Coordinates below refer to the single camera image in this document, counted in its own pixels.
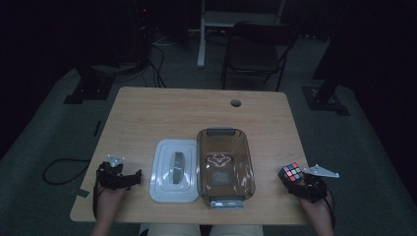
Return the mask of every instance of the chair seat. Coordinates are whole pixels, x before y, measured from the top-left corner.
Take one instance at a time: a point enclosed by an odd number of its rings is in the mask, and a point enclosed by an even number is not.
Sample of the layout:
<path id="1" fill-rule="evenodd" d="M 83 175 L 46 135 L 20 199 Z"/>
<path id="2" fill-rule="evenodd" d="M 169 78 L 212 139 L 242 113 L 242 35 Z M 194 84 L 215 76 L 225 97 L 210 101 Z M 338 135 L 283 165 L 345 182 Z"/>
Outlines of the chair seat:
<path id="1" fill-rule="evenodd" d="M 229 66 L 234 71 L 275 73 L 280 69 L 276 48 L 273 45 L 233 39 L 229 49 Z"/>

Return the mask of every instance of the white lid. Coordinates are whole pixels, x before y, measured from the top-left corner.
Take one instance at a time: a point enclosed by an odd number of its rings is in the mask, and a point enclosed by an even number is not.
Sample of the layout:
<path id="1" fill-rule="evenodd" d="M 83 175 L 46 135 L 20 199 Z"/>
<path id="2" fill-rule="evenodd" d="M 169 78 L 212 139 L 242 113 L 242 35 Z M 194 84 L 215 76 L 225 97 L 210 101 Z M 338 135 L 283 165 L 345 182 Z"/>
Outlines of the white lid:
<path id="1" fill-rule="evenodd" d="M 197 192 L 197 141 L 162 140 L 157 144 L 150 197 L 159 203 L 189 203 Z"/>

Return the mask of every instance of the gray floor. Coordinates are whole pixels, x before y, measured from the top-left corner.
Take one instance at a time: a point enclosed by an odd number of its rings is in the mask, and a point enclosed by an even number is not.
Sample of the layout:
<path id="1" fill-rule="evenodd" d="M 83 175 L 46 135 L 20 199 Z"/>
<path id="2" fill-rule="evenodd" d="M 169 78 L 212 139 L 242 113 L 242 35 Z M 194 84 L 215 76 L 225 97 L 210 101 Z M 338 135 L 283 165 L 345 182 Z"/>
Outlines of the gray floor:
<path id="1" fill-rule="evenodd" d="M 188 47 L 162 41 L 161 76 L 169 88 L 220 89 L 224 47 L 208 44 L 206 66 L 197 68 L 198 41 Z M 301 86 L 319 86 L 314 71 L 328 43 L 300 39 L 289 55 L 281 85 L 294 115 L 298 132 L 311 165 L 338 172 L 340 179 L 326 179 L 335 195 L 336 235 L 416 235 L 417 207 L 399 181 L 378 137 L 356 102 L 353 92 L 338 88 L 337 95 L 351 116 L 311 111 Z M 151 61 L 159 64 L 153 50 Z M 97 121 L 105 122 L 117 90 L 124 86 L 153 87 L 150 69 L 143 76 L 117 78 L 107 100 L 63 104 L 79 75 L 68 72 L 45 99 L 19 139 L 0 162 L 0 235 L 88 235 L 92 223 L 70 219 L 80 187 L 75 181 L 51 186 L 42 181 L 46 165 L 57 158 L 89 160 L 98 142 Z M 276 78 L 263 85 L 255 80 L 230 80 L 228 89 L 274 90 Z M 73 176 L 84 163 L 62 163 L 48 174 L 54 181 Z M 116 224 L 112 235 L 138 235 L 139 224 Z M 265 226 L 265 235 L 314 235 L 310 226 Z"/>

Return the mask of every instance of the wooden tabletop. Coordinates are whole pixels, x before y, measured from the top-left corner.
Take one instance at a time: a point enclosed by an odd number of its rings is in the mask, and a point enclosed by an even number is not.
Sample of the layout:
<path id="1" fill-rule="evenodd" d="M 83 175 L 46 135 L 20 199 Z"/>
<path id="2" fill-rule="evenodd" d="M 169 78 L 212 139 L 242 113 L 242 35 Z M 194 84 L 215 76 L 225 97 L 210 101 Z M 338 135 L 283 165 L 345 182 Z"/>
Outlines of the wooden tabletop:
<path id="1" fill-rule="evenodd" d="M 234 107 L 231 100 L 241 106 Z M 149 196 L 156 146 L 164 139 L 190 140 L 208 127 L 233 127 L 248 139 L 255 195 L 242 209 L 215 210 L 198 198 L 190 204 L 160 204 Z M 95 221 L 92 188 L 95 170 L 106 156 L 125 157 L 123 173 L 142 169 L 142 183 L 132 187 L 116 217 L 119 222 L 200 224 L 306 224 L 297 199 L 277 177 L 283 166 L 308 167 L 286 95 L 270 91 L 180 88 L 121 88 L 106 121 L 71 211 L 75 221 Z"/>

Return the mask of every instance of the rubik's cube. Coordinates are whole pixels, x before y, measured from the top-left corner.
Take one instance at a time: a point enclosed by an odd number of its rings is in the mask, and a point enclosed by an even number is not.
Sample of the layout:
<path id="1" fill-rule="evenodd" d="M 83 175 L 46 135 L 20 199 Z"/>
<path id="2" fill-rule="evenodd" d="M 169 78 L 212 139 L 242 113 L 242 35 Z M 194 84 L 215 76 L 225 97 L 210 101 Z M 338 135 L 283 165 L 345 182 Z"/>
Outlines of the rubik's cube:
<path id="1" fill-rule="evenodd" d="M 278 173 L 279 178 L 281 179 L 282 183 L 288 182 L 298 182 L 304 177 L 304 173 L 301 171 L 300 167 L 296 162 L 284 166 Z"/>

